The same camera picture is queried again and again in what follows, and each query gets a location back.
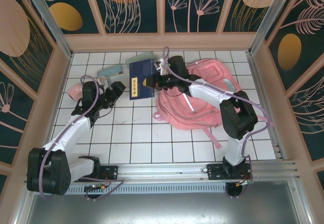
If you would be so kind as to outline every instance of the grid line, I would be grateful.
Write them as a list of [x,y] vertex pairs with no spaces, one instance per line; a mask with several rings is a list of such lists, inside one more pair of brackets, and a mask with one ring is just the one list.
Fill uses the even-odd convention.
[[[77,56],[77,57],[75,57],[73,55],[72,65],[69,67],[69,73],[67,76],[67,80],[65,81],[62,99],[61,99],[60,103],[58,104],[59,110],[58,110],[57,118],[55,120],[55,125],[53,127],[53,134],[54,134],[54,129],[56,126],[62,127],[65,124],[64,119],[66,119],[67,116],[64,117],[64,114],[66,115],[67,112],[69,112],[69,111],[72,112],[72,110],[73,110],[73,107],[72,107],[73,102],[68,101],[68,100],[70,100],[70,98],[67,96],[66,93],[67,93],[68,87],[72,86],[72,83],[74,81],[75,81],[75,83],[77,83],[78,78],[75,78],[75,75],[81,74],[81,73],[87,73],[87,70],[89,69],[89,67],[94,66],[93,68],[91,68],[91,73],[93,74],[91,76],[97,77],[97,74],[94,69],[97,68],[99,70],[100,68],[103,69],[104,67],[107,68],[109,66],[113,66],[116,64],[122,65],[121,59],[123,58],[123,61],[124,61],[125,59],[127,59],[127,56],[131,56],[131,54],[122,54],[122,53],[124,53],[124,52],[121,52],[119,54],[114,54],[114,55],[113,54],[109,55],[109,54],[105,53],[103,56],[103,59],[102,59],[102,57],[100,58],[100,60],[103,60],[103,63],[99,63],[97,61],[91,60],[91,62],[93,61],[95,64],[89,64],[89,59],[90,59],[91,54],[85,53],[83,56]],[[235,63],[234,63],[232,53],[231,52],[229,52],[229,53],[230,53],[232,61],[229,62],[229,60],[230,60],[229,55],[226,54],[226,55],[228,55],[228,59],[226,59],[227,61],[224,63],[232,63],[232,65],[233,65],[232,72],[233,72],[233,74],[234,74],[233,76],[236,78],[236,80],[238,80],[238,78],[237,78],[238,74],[239,74],[239,76],[251,76],[252,73],[246,74],[249,72],[249,68],[250,68],[248,62],[244,62],[246,64],[235,67],[235,64],[238,62],[235,61]],[[200,52],[200,51],[194,51],[194,52],[190,52],[190,53],[187,53],[184,51],[177,51],[175,53],[170,54],[170,56],[173,56],[173,55],[181,55],[186,62],[193,61],[193,60],[199,60],[202,58],[202,52]],[[215,51],[213,51],[213,53],[209,53],[209,55],[212,57],[215,55],[215,58],[217,59],[217,53]],[[80,59],[80,58],[82,60],[81,62],[74,61],[74,59],[76,60],[76,59]],[[112,59],[112,60],[107,61],[107,63],[113,63],[113,64],[105,64],[105,60],[108,60],[108,59]],[[238,70],[244,70],[244,72],[246,72],[246,73],[241,74],[240,71],[238,71]],[[244,90],[248,90],[247,93],[252,94],[252,97],[253,97],[253,99],[251,99],[252,101],[258,100],[257,89],[255,89],[255,86],[252,84],[251,84],[251,86],[249,86],[250,81],[251,80],[249,80],[249,79],[245,80],[245,85],[246,85],[245,87],[250,88],[250,89],[244,89]],[[129,88],[127,88],[125,90],[125,92],[126,92],[126,96],[128,96]],[[201,159],[201,154],[204,155],[204,148],[202,146],[199,146],[199,143],[210,142],[210,144],[212,144],[211,149],[213,149],[213,153],[209,152],[211,149],[210,149],[210,147],[208,147],[208,150],[209,150],[208,151],[209,152],[209,155],[208,155],[209,160],[208,161],[210,161],[212,159],[212,155],[214,156],[214,160],[221,157],[220,153],[217,152],[218,149],[216,149],[214,147],[213,142],[210,140],[206,140],[207,138],[204,133],[195,131],[195,133],[194,133],[195,141],[194,141],[193,132],[191,130],[190,136],[188,135],[189,138],[183,138],[184,141],[182,141],[182,137],[181,137],[182,132],[181,131],[179,132],[178,129],[176,129],[173,126],[170,126],[170,129],[166,128],[166,124],[168,124],[166,121],[162,121],[162,122],[155,121],[153,119],[153,113],[155,111],[154,108],[156,107],[156,105],[154,105],[154,103],[153,103],[154,102],[153,100],[155,100],[155,98],[150,99],[150,101],[145,101],[145,100],[143,102],[133,101],[131,103],[127,102],[129,100],[129,97],[124,97],[124,98],[122,98],[122,100],[124,100],[124,103],[122,102],[120,104],[117,104],[117,106],[115,105],[113,107],[113,111],[114,111],[113,114],[111,116],[105,117],[106,122],[103,120],[100,120],[99,122],[97,122],[95,124],[98,126],[102,126],[103,130],[111,129],[111,134],[109,132],[106,132],[106,134],[102,134],[102,135],[105,135],[105,137],[108,137],[107,139],[101,139],[101,141],[99,141],[100,143],[93,143],[92,138],[93,138],[94,131],[92,129],[89,143],[86,143],[87,141],[85,141],[85,143],[77,143],[77,146],[80,147],[80,149],[82,148],[82,149],[86,150],[84,155],[86,155],[86,154],[89,155],[90,152],[92,151],[92,147],[95,152],[97,152],[97,151],[100,152],[100,146],[102,146],[103,149],[105,147],[106,151],[108,151],[108,149],[109,149],[109,153],[107,152],[107,154],[109,154],[109,155],[107,155],[107,157],[108,157],[108,163],[110,163],[110,161],[112,160],[112,158],[111,158],[112,154],[114,154],[114,156],[113,156],[114,159],[116,159],[115,154],[123,154],[121,150],[117,150],[117,147],[115,147],[115,146],[112,147],[112,144],[120,145],[120,146],[122,146],[123,144],[130,144],[130,148],[129,148],[129,146],[126,147],[126,145],[124,145],[123,148],[121,148],[121,149],[125,149],[126,152],[124,154],[127,154],[127,155],[123,155],[123,156],[121,155],[121,157],[124,160],[126,160],[128,163],[132,163],[132,157],[133,158],[137,157],[137,159],[138,159],[138,156],[132,156],[133,147],[135,147],[136,144],[144,143],[144,144],[150,144],[150,151],[149,151],[147,145],[146,145],[146,147],[143,147],[143,148],[140,148],[140,146],[137,146],[137,147],[140,149],[143,149],[144,152],[142,154],[150,155],[150,161],[149,161],[147,155],[143,155],[144,157],[146,156],[147,161],[150,163],[153,163],[153,162],[171,163],[171,162],[175,161],[174,157],[177,158],[177,156],[180,156],[180,154],[190,154],[190,158],[186,157],[186,155],[183,158],[183,159],[190,159],[190,162],[203,162],[203,161],[201,161],[201,160],[203,160],[203,158]],[[147,115],[149,113],[151,115],[151,121],[147,122],[147,120],[145,120],[143,117],[147,117]],[[119,119],[125,119],[126,124],[125,123],[120,124],[122,121],[119,121]],[[135,124],[136,128],[133,126],[134,120],[137,120],[137,122],[140,122],[140,124]],[[145,139],[141,139],[141,138],[139,138],[140,137],[140,135],[139,135],[139,136],[136,136],[137,139],[134,140],[137,142],[133,142],[133,137],[135,134],[134,130],[135,129],[148,129],[148,126],[144,127],[144,125],[151,126],[150,127],[151,128],[150,129],[150,137],[147,136]],[[157,133],[158,136],[154,135],[154,137],[153,137],[153,126],[154,126],[154,133]],[[271,147],[276,146],[276,144],[274,144],[271,141],[271,137],[269,137],[268,134],[258,135],[257,140],[250,139],[250,141],[251,141],[250,144],[253,144],[253,148],[249,147],[249,151],[254,151],[255,156],[256,156],[256,158],[254,157],[253,160],[259,160],[259,159],[263,160],[264,157],[267,157],[267,153],[262,152],[262,149],[260,149],[260,146],[262,144],[270,144]],[[219,142],[224,146],[227,143],[227,141],[219,141]],[[174,143],[187,143],[187,145],[186,144],[177,144],[177,146],[175,147]],[[165,153],[166,156],[161,157],[160,156],[161,153],[156,152],[156,151],[161,151],[162,153]],[[138,150],[135,151],[135,148],[134,148],[133,154],[135,154],[135,153],[138,154]]]

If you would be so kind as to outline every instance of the dark teal wallpaper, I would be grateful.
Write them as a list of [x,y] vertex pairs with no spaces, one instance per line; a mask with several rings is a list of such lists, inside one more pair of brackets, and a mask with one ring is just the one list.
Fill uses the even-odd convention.
[[269,49],[288,89],[324,53],[324,0],[297,0]]
[[216,32],[223,4],[224,0],[165,0],[165,32]]
[[12,164],[33,100],[0,72],[0,161]]
[[256,32],[273,0],[233,0],[224,32]]
[[313,161],[324,157],[324,67],[290,97]]
[[38,91],[52,46],[21,0],[0,0],[0,59]]
[[156,33],[156,0],[97,0],[106,33]]
[[317,176],[324,190],[324,171],[317,172]]
[[4,189],[6,180],[7,180],[7,176],[0,174],[0,196],[1,196],[2,190]]

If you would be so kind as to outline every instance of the metal bracket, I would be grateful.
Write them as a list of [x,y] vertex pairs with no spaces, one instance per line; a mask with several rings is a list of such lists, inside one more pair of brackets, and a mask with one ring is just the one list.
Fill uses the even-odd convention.
[[[118,177],[118,166],[101,165],[100,166],[100,176],[103,182],[108,178],[109,180],[116,180]],[[88,183],[91,180],[77,180],[76,183]]]
[[[250,165],[245,163],[241,166],[241,170],[250,177]],[[234,172],[232,177],[229,177],[223,170],[223,164],[208,164],[207,174],[209,180],[243,180],[245,178],[243,172]]]

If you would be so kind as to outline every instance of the pink backpack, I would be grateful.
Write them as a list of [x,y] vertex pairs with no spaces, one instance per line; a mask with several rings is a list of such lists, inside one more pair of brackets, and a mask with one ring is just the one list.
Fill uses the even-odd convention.
[[[235,87],[236,92],[241,90],[229,70],[217,60],[206,59],[194,62],[187,66],[187,69],[190,74],[198,75],[221,89],[233,90],[225,83],[224,79],[227,79]],[[218,108],[201,99],[182,94],[176,87],[168,91],[160,91],[156,106],[157,112],[153,115],[156,120],[165,120],[177,129],[203,129],[215,147],[217,149],[221,147],[208,129],[222,124],[221,112]]]

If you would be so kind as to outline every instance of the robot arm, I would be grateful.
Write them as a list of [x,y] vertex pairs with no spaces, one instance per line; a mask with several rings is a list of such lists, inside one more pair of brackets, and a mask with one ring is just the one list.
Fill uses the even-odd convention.
[[[258,122],[257,115],[251,104],[227,96],[210,87],[203,85],[205,81],[197,75],[190,75],[185,67],[181,56],[173,56],[168,59],[169,67],[177,75],[191,81],[202,82],[193,84],[182,81],[171,74],[164,74],[163,65],[157,63],[158,70],[155,74],[146,79],[146,85],[158,90],[177,87],[178,90],[188,96],[202,99],[220,109],[223,127],[228,134],[228,147],[223,158],[223,170],[229,177],[245,163],[244,141],[247,134],[254,129]],[[241,98],[249,99],[244,91],[228,92]]]
[[[116,100],[122,95],[125,86],[121,82],[114,82],[112,89],[103,87],[103,93],[99,96],[95,107],[80,118],[77,122],[65,132],[62,138],[51,150],[47,158],[46,166],[43,171],[43,191],[44,193],[64,195],[68,190],[70,183],[81,177],[88,176],[98,178],[100,175],[100,161],[97,157],[77,156],[73,154],[73,149],[81,137],[94,125],[99,118],[99,111],[102,109],[112,108]],[[64,131],[74,120],[86,112],[96,97],[96,87],[93,81],[85,82],[82,89],[83,97],[78,101],[75,110],[66,126],[61,130]],[[46,152],[51,148],[53,143],[61,132],[43,146],[43,148],[33,148],[28,155],[27,169],[27,188],[30,191],[39,191],[39,171],[41,162]]]

